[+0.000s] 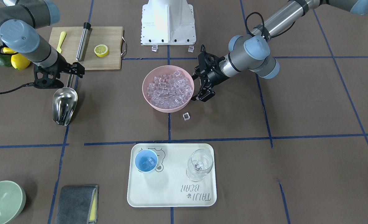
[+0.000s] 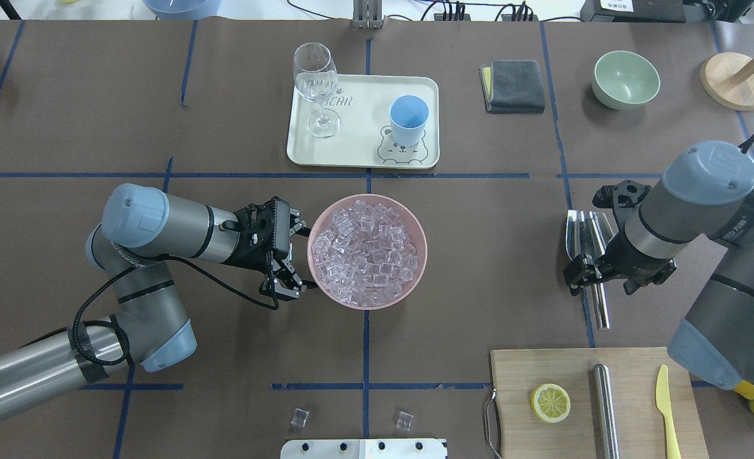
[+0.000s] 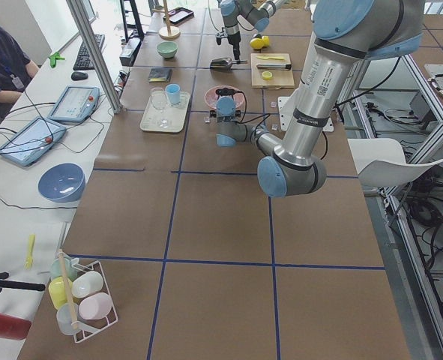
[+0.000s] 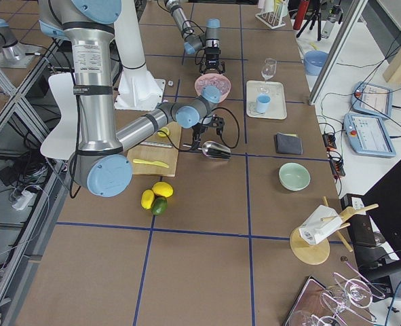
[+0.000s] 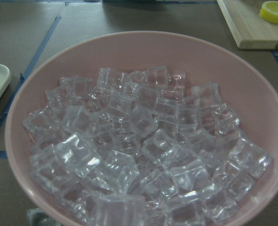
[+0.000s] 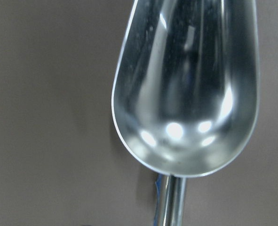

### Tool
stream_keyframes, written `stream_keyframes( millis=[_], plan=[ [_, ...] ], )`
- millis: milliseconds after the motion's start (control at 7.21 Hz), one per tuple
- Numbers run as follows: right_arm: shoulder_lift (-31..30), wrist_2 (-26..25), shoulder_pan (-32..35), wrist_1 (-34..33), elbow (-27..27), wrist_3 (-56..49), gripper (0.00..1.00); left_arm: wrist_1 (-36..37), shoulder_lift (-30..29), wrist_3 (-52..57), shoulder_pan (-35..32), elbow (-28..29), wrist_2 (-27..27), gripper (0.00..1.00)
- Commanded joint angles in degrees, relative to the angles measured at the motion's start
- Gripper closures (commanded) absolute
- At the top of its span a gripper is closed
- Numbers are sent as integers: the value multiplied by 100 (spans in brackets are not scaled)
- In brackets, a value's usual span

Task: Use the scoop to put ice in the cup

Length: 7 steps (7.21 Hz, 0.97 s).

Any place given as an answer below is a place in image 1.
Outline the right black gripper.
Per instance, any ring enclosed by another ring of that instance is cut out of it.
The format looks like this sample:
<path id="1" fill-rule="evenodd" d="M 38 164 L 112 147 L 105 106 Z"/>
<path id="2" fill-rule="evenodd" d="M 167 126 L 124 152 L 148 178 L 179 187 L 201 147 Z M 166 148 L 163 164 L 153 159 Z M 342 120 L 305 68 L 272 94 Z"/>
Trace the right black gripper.
<path id="1" fill-rule="evenodd" d="M 63 88 L 64 83 L 59 80 L 61 73 L 83 78 L 85 68 L 79 62 L 69 64 L 65 61 L 56 61 L 55 64 L 48 68 L 34 65 L 34 87 L 39 89 Z"/>

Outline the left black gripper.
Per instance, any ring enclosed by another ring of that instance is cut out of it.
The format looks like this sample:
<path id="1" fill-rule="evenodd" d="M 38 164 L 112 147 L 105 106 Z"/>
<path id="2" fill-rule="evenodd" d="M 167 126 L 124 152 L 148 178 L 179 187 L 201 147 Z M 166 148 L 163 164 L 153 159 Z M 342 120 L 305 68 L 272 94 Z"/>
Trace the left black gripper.
<path id="1" fill-rule="evenodd" d="M 192 75 L 193 80 L 199 78 L 201 87 L 197 95 L 191 97 L 192 101 L 206 102 L 215 96 L 212 87 L 219 85 L 229 79 L 222 69 L 220 62 L 224 62 L 225 57 L 217 57 L 216 55 L 206 52 L 206 47 L 202 44 L 198 55 L 198 66 Z"/>

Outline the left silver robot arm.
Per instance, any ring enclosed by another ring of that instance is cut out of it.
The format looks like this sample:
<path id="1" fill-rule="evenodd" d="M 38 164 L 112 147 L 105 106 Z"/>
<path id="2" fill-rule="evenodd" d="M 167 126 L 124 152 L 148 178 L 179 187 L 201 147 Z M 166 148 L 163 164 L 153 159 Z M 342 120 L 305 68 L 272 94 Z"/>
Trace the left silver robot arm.
<path id="1" fill-rule="evenodd" d="M 356 15 L 368 14 L 368 0 L 289 0 L 252 30 L 245 26 L 246 35 L 236 35 L 228 43 L 228 53 L 218 57 L 201 45 L 198 66 L 192 79 L 200 79 L 200 89 L 191 100 L 208 101 L 215 95 L 213 87 L 248 69 L 264 79 L 274 78 L 278 61 L 270 55 L 269 41 L 288 31 L 295 21 L 309 10 L 329 5 Z"/>

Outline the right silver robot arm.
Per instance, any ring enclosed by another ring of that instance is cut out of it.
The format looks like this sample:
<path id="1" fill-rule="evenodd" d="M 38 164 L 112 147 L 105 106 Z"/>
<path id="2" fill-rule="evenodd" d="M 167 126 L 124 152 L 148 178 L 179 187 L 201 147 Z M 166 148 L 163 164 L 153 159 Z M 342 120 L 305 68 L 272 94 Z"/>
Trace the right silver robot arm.
<path id="1" fill-rule="evenodd" d="M 60 74 L 80 78 L 85 68 L 65 58 L 36 31 L 60 21 L 60 10 L 50 0 L 2 0 L 0 7 L 0 43 L 23 55 L 34 64 L 32 86 L 40 89 L 62 88 Z"/>

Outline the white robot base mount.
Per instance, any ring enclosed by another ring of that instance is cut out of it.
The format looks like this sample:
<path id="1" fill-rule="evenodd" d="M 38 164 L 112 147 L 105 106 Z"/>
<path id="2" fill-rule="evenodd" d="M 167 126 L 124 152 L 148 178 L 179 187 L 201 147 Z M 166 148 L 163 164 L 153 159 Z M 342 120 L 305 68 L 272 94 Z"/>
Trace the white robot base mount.
<path id="1" fill-rule="evenodd" d="M 150 0 L 141 12 L 141 45 L 196 43 L 194 9 L 186 0 Z"/>

